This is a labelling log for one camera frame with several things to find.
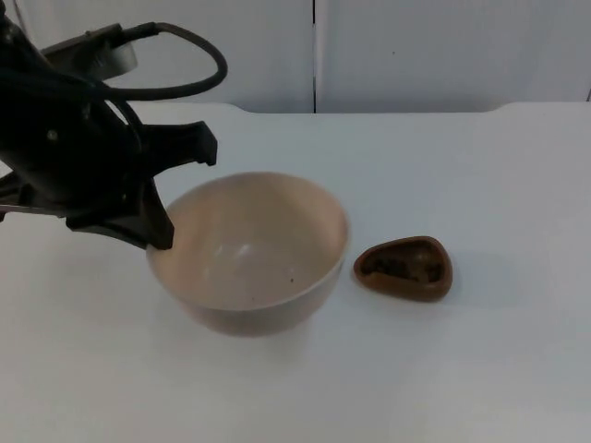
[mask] bolt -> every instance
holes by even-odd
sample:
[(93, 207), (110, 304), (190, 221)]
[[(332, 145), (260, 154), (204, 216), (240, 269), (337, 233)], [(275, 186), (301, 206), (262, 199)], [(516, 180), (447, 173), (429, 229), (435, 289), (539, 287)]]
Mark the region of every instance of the bolt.
[(47, 131), (47, 139), (49, 141), (51, 141), (52, 143), (57, 142), (57, 140), (59, 139), (59, 136), (57, 135), (57, 131), (50, 129), (49, 131)]
[(90, 103), (82, 108), (82, 118), (88, 120), (90, 118)]
[(12, 41), (15, 40), (15, 37), (18, 34), (18, 27), (15, 25), (8, 25), (6, 26), (6, 30), (2, 34), (2, 40), (6, 44), (12, 44)]

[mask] white wall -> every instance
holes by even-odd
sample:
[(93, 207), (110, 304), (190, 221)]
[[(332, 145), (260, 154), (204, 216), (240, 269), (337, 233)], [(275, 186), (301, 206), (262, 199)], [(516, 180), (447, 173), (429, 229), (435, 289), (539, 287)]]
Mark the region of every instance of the white wall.
[[(40, 46), (114, 22), (162, 20), (227, 55), (230, 76), (196, 101), (250, 111), (483, 111), (575, 101), (591, 88), (589, 0), (18, 0)], [(314, 40), (317, 52), (314, 55)], [(172, 37), (136, 43), (118, 86), (169, 86), (210, 74)]]
[(317, 3), (319, 112), (581, 102), (591, 87), (589, 0)]
[[(225, 54), (228, 79), (192, 99), (230, 102), (257, 112), (311, 112), (313, 38), (310, 0), (18, 0), (40, 47), (116, 22), (167, 21), (193, 30)], [(172, 36), (134, 43), (139, 68), (116, 86), (173, 86), (210, 75), (213, 62)]]

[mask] black cable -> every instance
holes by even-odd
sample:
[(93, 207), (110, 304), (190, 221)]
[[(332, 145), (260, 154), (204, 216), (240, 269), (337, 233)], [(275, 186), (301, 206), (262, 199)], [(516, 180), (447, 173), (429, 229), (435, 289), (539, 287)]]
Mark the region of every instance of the black cable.
[(217, 65), (217, 72), (212, 76), (195, 83), (181, 86), (157, 89), (119, 89), (109, 88), (106, 85), (97, 84), (93, 88), (81, 85), (72, 85), (56, 78), (35, 76), (29, 73), (15, 72), (11, 69), (0, 68), (0, 86), (12, 90), (25, 90), (43, 97), (59, 98), (73, 101), (144, 101), (172, 100), (190, 95), (199, 94), (210, 90), (225, 79), (228, 73), (228, 65), (222, 53), (207, 40), (189, 30), (184, 30), (168, 23), (146, 23), (130, 30), (124, 30), (124, 42), (133, 42), (157, 35), (160, 32), (168, 32), (198, 46), (211, 56)]

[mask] small brown bowl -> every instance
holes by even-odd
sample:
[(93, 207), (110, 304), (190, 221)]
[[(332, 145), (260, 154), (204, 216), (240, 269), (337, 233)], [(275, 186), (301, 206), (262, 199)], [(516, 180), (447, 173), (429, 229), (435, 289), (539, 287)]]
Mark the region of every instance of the small brown bowl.
[(452, 288), (452, 261), (432, 237), (373, 246), (359, 256), (353, 269), (369, 289), (408, 300), (435, 302)]

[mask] table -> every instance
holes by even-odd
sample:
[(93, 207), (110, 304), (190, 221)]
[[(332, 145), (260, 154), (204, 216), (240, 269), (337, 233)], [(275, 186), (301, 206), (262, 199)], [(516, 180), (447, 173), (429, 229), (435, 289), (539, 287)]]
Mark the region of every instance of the table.
[[(352, 223), (329, 302), (262, 339), (194, 323), (143, 251), (9, 214), (0, 225), (0, 438), (5, 442), (587, 441), (591, 418), (591, 107), (483, 114), (249, 114), (203, 119), (219, 165), (157, 179), (164, 203), (225, 174), (312, 179)], [(369, 292), (367, 247), (432, 235), (455, 282), (440, 303)]]

